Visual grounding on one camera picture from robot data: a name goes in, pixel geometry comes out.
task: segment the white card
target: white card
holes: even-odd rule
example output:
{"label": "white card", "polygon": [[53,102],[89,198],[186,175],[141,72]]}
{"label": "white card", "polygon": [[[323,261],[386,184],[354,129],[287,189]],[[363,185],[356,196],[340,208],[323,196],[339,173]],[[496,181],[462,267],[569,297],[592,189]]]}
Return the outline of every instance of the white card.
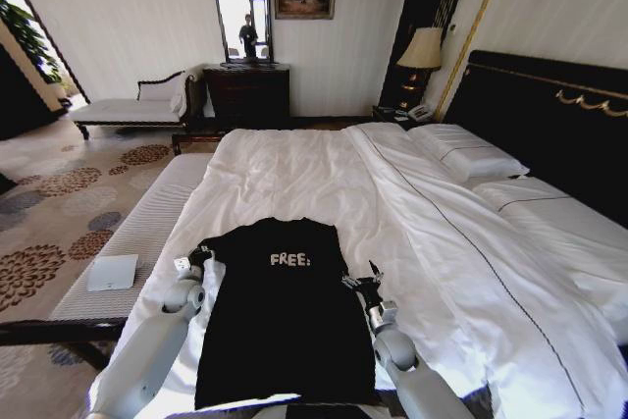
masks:
{"label": "white card", "polygon": [[138,257],[137,254],[96,257],[89,269],[87,291],[131,288]]}

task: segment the upholstered bench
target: upholstered bench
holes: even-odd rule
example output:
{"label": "upholstered bench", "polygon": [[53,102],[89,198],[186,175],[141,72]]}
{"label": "upholstered bench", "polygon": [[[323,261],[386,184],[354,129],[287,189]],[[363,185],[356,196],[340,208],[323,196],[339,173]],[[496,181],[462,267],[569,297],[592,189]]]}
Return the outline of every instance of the upholstered bench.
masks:
{"label": "upholstered bench", "polygon": [[84,139],[88,125],[105,127],[177,127],[186,131],[202,115],[207,84],[199,67],[161,80],[137,83],[137,99],[105,99],[70,112]]}
{"label": "upholstered bench", "polygon": [[139,254],[131,288],[87,291],[89,264],[47,321],[0,324],[0,346],[60,343],[95,368],[104,368],[108,359],[91,342],[116,340],[120,336],[183,206],[202,181],[211,156],[175,157],[98,254]]}

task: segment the mirror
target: mirror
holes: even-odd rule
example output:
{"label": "mirror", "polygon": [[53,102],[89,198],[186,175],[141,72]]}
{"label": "mirror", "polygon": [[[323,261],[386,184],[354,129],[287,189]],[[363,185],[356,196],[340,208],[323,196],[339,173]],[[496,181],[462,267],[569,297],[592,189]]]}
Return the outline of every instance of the mirror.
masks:
{"label": "mirror", "polygon": [[216,0],[228,63],[273,62],[270,0]]}

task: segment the wooden dresser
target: wooden dresser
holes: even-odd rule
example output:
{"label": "wooden dresser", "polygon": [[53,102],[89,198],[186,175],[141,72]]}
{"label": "wooden dresser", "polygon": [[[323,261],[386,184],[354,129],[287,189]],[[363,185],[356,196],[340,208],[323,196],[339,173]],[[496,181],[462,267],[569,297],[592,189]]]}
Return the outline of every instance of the wooden dresser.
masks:
{"label": "wooden dresser", "polygon": [[212,65],[204,74],[221,125],[282,128],[288,121],[289,66]]}

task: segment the carpet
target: carpet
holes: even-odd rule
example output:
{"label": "carpet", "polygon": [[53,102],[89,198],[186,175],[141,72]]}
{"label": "carpet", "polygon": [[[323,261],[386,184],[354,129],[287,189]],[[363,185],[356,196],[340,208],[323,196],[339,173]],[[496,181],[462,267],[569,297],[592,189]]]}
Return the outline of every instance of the carpet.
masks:
{"label": "carpet", "polygon": [[[47,319],[172,160],[173,132],[91,127],[84,141],[61,119],[0,142],[0,173],[17,183],[0,196],[0,322]],[[78,419],[96,373],[59,345],[0,346],[0,411]]]}

